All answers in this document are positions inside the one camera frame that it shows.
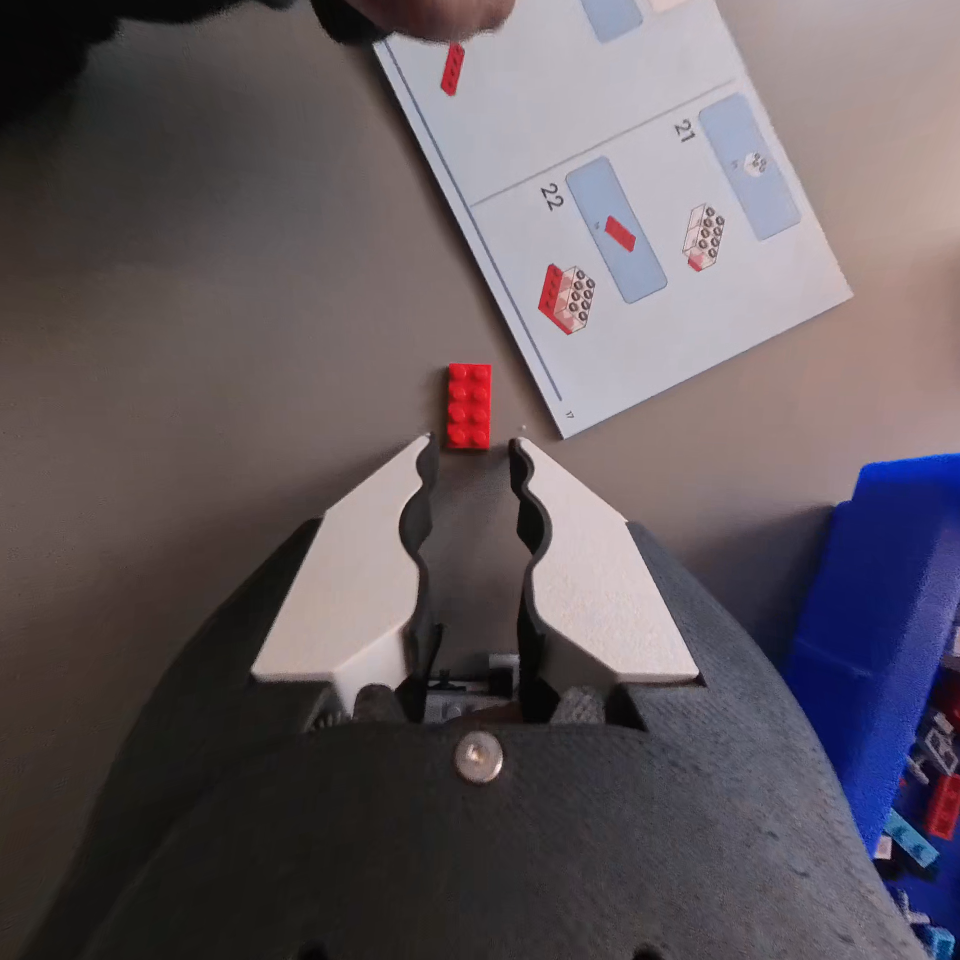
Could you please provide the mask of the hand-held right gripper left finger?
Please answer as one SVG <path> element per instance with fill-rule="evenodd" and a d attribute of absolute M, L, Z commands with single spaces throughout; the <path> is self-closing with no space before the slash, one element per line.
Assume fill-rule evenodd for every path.
<path fill-rule="evenodd" d="M 370 686 L 398 691 L 430 639 L 422 546 L 439 444 L 421 435 L 332 505 L 250 667 L 264 684 L 330 685 L 354 712 Z"/>

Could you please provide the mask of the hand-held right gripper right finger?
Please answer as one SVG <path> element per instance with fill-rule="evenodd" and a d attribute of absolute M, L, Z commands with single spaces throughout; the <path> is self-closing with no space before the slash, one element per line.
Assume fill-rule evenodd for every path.
<path fill-rule="evenodd" d="M 589 688 L 697 685 L 702 673 L 627 518 L 528 438 L 509 446 L 517 535 L 530 553 L 517 617 L 519 702 L 547 722 Z"/>

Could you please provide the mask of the red toy brick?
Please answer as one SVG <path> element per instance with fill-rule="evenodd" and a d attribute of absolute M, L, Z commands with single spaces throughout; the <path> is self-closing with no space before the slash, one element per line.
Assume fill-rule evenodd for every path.
<path fill-rule="evenodd" d="M 448 449 L 490 449 L 492 370 L 490 364 L 449 364 L 445 423 Z"/>

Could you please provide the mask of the blue plastic bin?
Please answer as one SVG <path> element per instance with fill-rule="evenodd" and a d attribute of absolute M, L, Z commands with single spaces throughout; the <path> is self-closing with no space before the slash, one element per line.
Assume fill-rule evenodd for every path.
<path fill-rule="evenodd" d="M 900 775 L 954 621 L 958 454 L 865 465 L 832 513 L 783 676 L 885 889 L 877 847 L 894 833 Z"/>

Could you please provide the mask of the pile of toy bricks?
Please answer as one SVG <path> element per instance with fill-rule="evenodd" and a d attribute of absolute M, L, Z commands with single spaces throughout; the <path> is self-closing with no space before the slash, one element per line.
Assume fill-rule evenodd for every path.
<path fill-rule="evenodd" d="M 951 626 L 873 864 L 928 958 L 959 957 L 959 628 Z"/>

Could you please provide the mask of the person's left forearm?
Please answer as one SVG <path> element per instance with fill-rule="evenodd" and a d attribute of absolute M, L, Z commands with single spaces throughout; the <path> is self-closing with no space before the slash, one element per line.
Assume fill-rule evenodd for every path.
<path fill-rule="evenodd" d="M 3 1 L 2 126 L 25 118 L 85 70 L 91 50 L 123 21 L 184 25 L 244 6 L 242 1 Z"/>

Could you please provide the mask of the person's left hand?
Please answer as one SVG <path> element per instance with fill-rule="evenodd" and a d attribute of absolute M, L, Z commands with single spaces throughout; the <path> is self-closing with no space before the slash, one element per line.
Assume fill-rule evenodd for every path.
<path fill-rule="evenodd" d="M 498 30 L 515 1 L 354 1 L 354 8 L 388 33 L 426 42 L 461 42 Z"/>

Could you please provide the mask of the toy brick instruction booklet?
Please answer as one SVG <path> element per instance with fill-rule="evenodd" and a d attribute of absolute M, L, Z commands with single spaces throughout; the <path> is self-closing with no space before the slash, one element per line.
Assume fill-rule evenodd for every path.
<path fill-rule="evenodd" d="M 561 437 L 852 297 L 715 2 L 374 51 Z"/>

